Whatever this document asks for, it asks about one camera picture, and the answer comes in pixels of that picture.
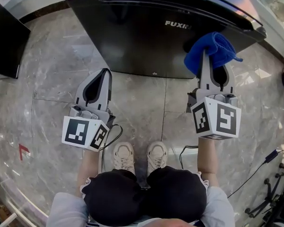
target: sneaker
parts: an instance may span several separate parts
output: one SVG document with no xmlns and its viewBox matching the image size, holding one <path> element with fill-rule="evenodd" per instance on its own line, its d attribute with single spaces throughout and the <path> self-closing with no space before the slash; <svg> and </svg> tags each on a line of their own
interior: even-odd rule
<svg viewBox="0 0 284 227">
<path fill-rule="evenodd" d="M 127 170 L 136 175 L 133 165 L 133 146 L 129 142 L 116 144 L 113 156 L 115 169 Z"/>
<path fill-rule="evenodd" d="M 166 167 L 167 157 L 167 148 L 162 141 L 151 143 L 147 149 L 147 176 L 158 168 Z"/>
</svg>

